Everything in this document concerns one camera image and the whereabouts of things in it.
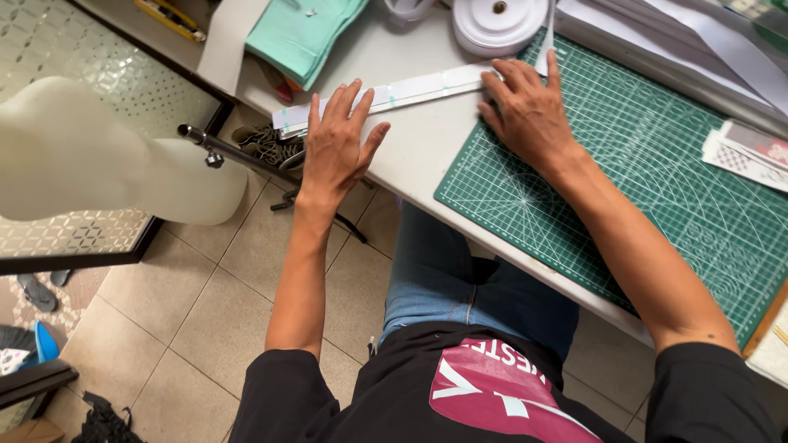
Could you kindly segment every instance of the green cutting mat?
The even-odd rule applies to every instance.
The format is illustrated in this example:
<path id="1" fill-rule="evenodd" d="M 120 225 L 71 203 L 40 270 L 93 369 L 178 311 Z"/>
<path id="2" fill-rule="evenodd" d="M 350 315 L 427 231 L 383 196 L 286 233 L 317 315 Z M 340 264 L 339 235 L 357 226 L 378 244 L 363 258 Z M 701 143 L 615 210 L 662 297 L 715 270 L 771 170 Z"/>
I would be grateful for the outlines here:
<path id="1" fill-rule="evenodd" d="M 533 64 L 540 43 L 520 59 Z M 723 115 L 559 35 L 556 53 L 574 136 L 681 252 L 743 347 L 788 274 L 788 200 L 701 161 Z M 636 314 L 577 215 L 483 122 L 435 199 Z"/>

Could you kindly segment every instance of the roll of white tape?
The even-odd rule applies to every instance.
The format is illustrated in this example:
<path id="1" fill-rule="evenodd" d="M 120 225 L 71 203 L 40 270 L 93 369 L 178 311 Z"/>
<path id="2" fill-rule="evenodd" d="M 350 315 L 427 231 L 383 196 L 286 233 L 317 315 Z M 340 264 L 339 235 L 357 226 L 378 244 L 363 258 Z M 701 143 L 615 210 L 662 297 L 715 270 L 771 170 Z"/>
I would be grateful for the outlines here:
<path id="1" fill-rule="evenodd" d="M 539 31 L 548 0 L 455 0 L 454 34 L 482 57 L 503 57 L 525 47 Z"/>

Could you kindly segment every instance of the black t-shirt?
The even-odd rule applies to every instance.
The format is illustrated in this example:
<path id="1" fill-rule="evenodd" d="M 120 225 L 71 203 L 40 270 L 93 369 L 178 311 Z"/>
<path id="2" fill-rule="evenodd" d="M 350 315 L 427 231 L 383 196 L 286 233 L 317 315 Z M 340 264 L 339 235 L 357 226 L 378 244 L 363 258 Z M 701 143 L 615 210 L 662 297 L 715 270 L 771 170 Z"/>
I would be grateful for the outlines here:
<path id="1" fill-rule="evenodd" d="M 550 349 L 486 326 L 417 323 L 391 333 L 340 411 L 306 351 L 268 351 L 247 369 L 230 443 L 632 442 L 561 393 Z M 656 359 L 646 441 L 777 442 L 739 356 L 678 344 Z"/>

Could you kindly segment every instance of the blue jeans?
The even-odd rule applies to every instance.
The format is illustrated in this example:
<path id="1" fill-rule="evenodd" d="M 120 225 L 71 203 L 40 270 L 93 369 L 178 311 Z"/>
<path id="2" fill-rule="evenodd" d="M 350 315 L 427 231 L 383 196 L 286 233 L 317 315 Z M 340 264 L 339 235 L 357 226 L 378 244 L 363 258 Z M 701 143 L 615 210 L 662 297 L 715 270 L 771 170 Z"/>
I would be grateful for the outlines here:
<path id="1" fill-rule="evenodd" d="M 484 325 L 540 343 L 563 362 L 580 307 L 500 257 L 498 269 L 474 285 L 465 237 L 405 202 L 400 217 L 379 344 L 419 322 Z"/>

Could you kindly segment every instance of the finger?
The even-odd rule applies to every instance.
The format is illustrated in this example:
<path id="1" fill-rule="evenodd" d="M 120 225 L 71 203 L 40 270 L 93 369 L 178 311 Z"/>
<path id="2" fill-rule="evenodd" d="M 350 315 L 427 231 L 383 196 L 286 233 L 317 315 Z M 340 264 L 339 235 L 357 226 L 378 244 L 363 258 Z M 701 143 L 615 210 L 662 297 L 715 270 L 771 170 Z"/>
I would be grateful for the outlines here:
<path id="1" fill-rule="evenodd" d="M 506 84 L 512 92 L 517 93 L 523 91 L 528 87 L 526 78 L 522 76 L 522 72 L 517 69 L 517 65 L 512 63 L 512 60 L 493 60 L 492 67 L 504 76 Z"/>
<path id="2" fill-rule="evenodd" d="M 320 126 L 320 97 L 317 93 L 312 94 L 312 103 L 309 105 L 309 123 L 307 127 L 314 131 Z"/>
<path id="3" fill-rule="evenodd" d="M 342 93 L 347 88 L 348 88 L 348 86 L 346 84 L 342 83 L 334 91 L 334 93 L 331 94 L 331 98 L 329 99 L 329 102 L 326 103 L 325 109 L 323 110 L 323 120 L 326 120 L 326 119 L 331 120 L 331 118 L 333 117 L 334 113 L 336 112 L 335 111 L 336 103 L 339 101 L 339 98 L 342 96 Z"/>
<path id="4" fill-rule="evenodd" d="M 353 83 L 345 89 L 336 104 L 336 118 L 341 118 L 346 121 L 350 115 L 350 109 L 353 107 L 355 96 L 359 94 L 361 89 L 361 79 L 353 80 Z"/>
<path id="5" fill-rule="evenodd" d="M 372 100 L 374 98 L 375 90 L 373 88 L 367 89 L 359 104 L 353 109 L 353 115 L 350 116 L 350 122 L 351 125 L 359 131 L 361 127 L 364 126 L 367 114 L 370 113 L 370 106 L 372 106 Z"/>
<path id="6" fill-rule="evenodd" d="M 553 49 L 547 53 L 547 87 L 561 91 L 561 73 L 558 70 L 558 58 Z"/>
<path id="7" fill-rule="evenodd" d="M 498 135 L 498 138 L 502 138 L 504 134 L 504 121 L 500 119 L 500 115 L 498 115 L 488 103 L 481 102 L 476 107 L 479 109 L 481 117 L 485 119 L 490 128 Z"/>
<path id="8" fill-rule="evenodd" d="M 533 66 L 520 60 L 514 60 L 514 62 L 518 71 L 520 71 L 523 78 L 528 82 L 528 85 L 531 87 L 542 86 L 541 77 L 539 77 L 539 73 Z"/>
<path id="9" fill-rule="evenodd" d="M 481 82 L 485 85 L 485 89 L 489 92 L 492 99 L 501 104 L 507 97 L 512 95 L 511 89 L 494 73 L 487 72 L 481 73 Z"/>
<path id="10" fill-rule="evenodd" d="M 375 151 L 377 151 L 381 143 L 383 143 L 386 132 L 388 132 L 391 127 L 391 123 L 385 121 L 372 128 L 370 135 L 366 138 L 366 142 L 364 142 L 364 146 L 361 147 L 361 155 L 359 156 L 360 164 L 370 165 L 372 157 L 375 156 Z"/>

